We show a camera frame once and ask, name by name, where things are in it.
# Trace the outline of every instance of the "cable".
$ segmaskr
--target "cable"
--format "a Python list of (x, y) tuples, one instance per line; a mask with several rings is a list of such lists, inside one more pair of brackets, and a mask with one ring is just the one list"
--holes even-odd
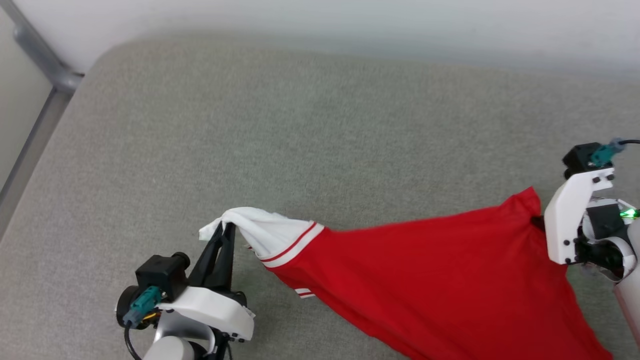
[(142, 360), (142, 358), (138, 355), (136, 350), (131, 345), (131, 338), (129, 337), (129, 331), (131, 330), (131, 323), (127, 323), (127, 326), (124, 328), (124, 343), (127, 345), (127, 350), (133, 356), (134, 360)]
[(143, 317), (143, 318), (142, 318), (142, 321), (146, 321), (146, 320), (149, 320), (149, 319), (153, 319), (153, 318), (155, 318), (155, 317), (156, 317), (156, 316), (158, 316), (158, 315), (160, 315), (160, 312), (157, 312), (157, 313), (151, 313), (151, 314), (149, 314), (149, 315), (147, 315), (147, 316)]

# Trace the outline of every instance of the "green light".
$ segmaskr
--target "green light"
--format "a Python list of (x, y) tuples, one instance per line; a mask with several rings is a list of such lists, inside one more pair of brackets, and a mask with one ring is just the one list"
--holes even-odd
[(635, 218), (637, 218), (637, 217), (638, 217), (638, 212), (637, 212), (637, 210), (636, 210), (636, 209), (629, 209), (629, 210), (626, 210), (626, 211), (625, 211), (625, 212), (623, 212), (623, 213), (620, 213), (620, 217), (623, 217), (623, 218), (633, 218), (633, 219), (635, 219)]

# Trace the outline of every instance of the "red shirt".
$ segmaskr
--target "red shirt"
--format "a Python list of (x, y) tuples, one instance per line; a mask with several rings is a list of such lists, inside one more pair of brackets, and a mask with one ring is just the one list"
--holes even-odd
[(317, 296), (412, 359), (611, 359), (531, 224), (530, 188), (493, 208), (332, 231), (312, 223), (262, 259), (301, 297)]

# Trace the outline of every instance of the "teal connector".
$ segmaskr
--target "teal connector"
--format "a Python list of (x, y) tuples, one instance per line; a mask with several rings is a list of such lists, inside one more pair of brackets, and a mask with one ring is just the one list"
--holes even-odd
[(162, 291), (157, 286), (149, 286), (132, 304), (129, 311), (122, 317), (124, 324), (131, 324), (135, 329), (142, 319), (153, 310), (162, 300)]
[(625, 144), (620, 143), (621, 138), (613, 138), (607, 145), (601, 146), (591, 155), (591, 162), (595, 167), (603, 167), (611, 162), (613, 156), (625, 149)]

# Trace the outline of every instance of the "white stripe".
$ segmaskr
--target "white stripe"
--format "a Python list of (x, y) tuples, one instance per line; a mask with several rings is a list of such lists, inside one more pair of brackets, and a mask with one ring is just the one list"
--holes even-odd
[(311, 229), (307, 234), (305, 234), (302, 237), (302, 239), (300, 239), (300, 241), (298, 241), (296, 246), (294, 246), (293, 248), (291, 248), (291, 250), (287, 251), (283, 256), (280, 256), (275, 260), (263, 262), (264, 266), (268, 268), (274, 268), (276, 266), (284, 265), (290, 262), (302, 251), (302, 249), (304, 249), (307, 245), (309, 245), (311, 240), (313, 240), (316, 236), (318, 236), (318, 234), (320, 234), (322, 230), (324, 230), (324, 226), (320, 224), (316, 224), (316, 226), (314, 226), (313, 229)]

